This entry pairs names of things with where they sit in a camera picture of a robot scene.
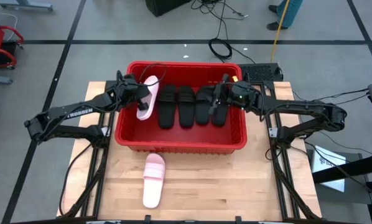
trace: concrete floor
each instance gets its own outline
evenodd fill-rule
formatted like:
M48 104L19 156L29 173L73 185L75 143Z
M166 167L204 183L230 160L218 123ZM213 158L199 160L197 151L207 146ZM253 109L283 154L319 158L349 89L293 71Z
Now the concrete floor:
M65 43L80 0L51 2L54 12L0 8L0 13L18 17L17 29L26 40L63 40ZM372 40L372 0L353 2ZM265 25L275 21L276 15L266 8L279 1L227 0L227 3L249 15L243 21L226 22L230 39L274 39L276 33L266 30ZM216 11L220 12L221 8L217 7ZM234 15L225 11L225 16ZM0 14L2 25L12 26L13 22L13 18ZM156 18L142 0L87 0L74 40L207 40L216 36L218 23L211 15L191 10L190 3ZM294 25L282 31L280 39L364 40L364 37L346 0L305 0ZM30 144L23 122L41 111L64 48L64 45L49 43L25 45L25 50L17 51L16 69L0 70L0 75L14 80L10 86L0 85L0 222ZM257 63L270 59L271 45L233 47L247 48L244 53ZM88 82L112 80L117 69L125 72L134 60L219 62L205 44L73 44L52 106L82 101ZM277 47L275 61L280 64L285 80L305 99L362 89L372 83L372 55L365 44L284 44ZM235 53L230 62L248 63L248 60ZM348 111L346 128L329 135L344 145L372 152L370 102L363 98L343 108ZM314 134L310 142L333 151L360 152L336 146L322 134ZM55 217L72 145L72 140L55 139L38 146L12 222ZM361 205L320 201L320 206L323 216L329 220L370 222L366 207Z

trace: blue pants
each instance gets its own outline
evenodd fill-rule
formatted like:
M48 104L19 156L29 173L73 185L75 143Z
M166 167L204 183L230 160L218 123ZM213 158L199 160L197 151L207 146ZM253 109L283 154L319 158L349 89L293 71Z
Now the blue pants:
M302 4L303 0L290 0L290 3L288 4L287 12L284 15L283 19L283 27L290 27L293 23L297 12L300 8L300 5ZM283 0L280 5L277 6L277 15L279 16L279 20L277 21L280 24L281 16L283 14L284 8L286 6L287 0Z

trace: wooden tabletop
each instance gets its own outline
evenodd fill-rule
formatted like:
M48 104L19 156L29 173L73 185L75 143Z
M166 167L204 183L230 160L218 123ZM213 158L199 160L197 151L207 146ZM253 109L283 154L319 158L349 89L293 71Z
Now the wooden tabletop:
M85 100L104 92L105 82L90 82ZM293 100L288 82L275 83L277 99ZM98 123L99 114L80 119L80 126ZM299 123L297 115L281 114L283 126ZM148 153L133 152L120 146L112 135L105 183L99 211L100 220L235 220L281 221L279 199L272 162L264 154L269 149L266 123L253 113L246 115L247 145L227 156L203 154L161 154L167 166L160 205L155 209L142 204L145 159ZM89 142L75 140L71 160ZM305 150L303 140L292 145ZM90 149L74 163L63 197L63 210L68 211L85 188L91 161ZM289 149L289 162L296 191L318 216L321 216L309 161L304 153ZM284 188L288 216L292 217L289 194ZM92 192L90 205L93 205Z

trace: red bin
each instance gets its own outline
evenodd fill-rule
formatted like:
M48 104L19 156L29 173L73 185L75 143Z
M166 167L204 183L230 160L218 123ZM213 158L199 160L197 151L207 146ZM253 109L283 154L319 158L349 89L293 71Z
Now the red bin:
M152 63L163 65L152 66L143 78L155 75L160 79L166 68L160 88L164 85L188 85L196 92L201 86L221 82L224 73L241 80L241 69L232 63L133 62L128 66L127 74L134 74L138 80L142 71ZM238 108L229 108L223 127L209 122L205 126L195 123L189 129L180 127L178 109L171 129L159 127L156 108L145 121L136 118L136 110L136 105L121 110L115 132L117 143L134 151L231 154L247 143L245 112Z

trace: person's leg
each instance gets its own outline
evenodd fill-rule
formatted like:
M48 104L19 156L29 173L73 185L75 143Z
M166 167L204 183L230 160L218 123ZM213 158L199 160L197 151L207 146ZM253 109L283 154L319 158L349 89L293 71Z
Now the person's leg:
M290 0L290 3L287 8L287 12L284 15L283 27L290 27L293 23L295 17L297 16L297 12L300 8L300 5L302 4L303 0ZM279 19L277 20L277 23L280 24L281 16L283 14L284 8L286 7L287 0L283 0L283 2L280 3L280 5L277 6L277 15L279 16Z
M300 8L300 5L302 4L302 1L303 0L290 0L290 3L287 7L287 12L284 15L284 19L283 19L281 29L286 29L286 28L291 26L291 24L293 23L296 15L297 15L297 12ZM286 7L286 2L287 2L287 0L283 0L283 2L281 2L280 5L278 5L276 7L276 11L274 10L273 6L269 6L269 10L272 11L272 12L276 12L279 19L277 20L277 22L273 22L271 24L268 24L266 26L267 29L277 30L277 28L279 27L279 23L280 23L280 20L281 20L282 13L284 11L284 8Z

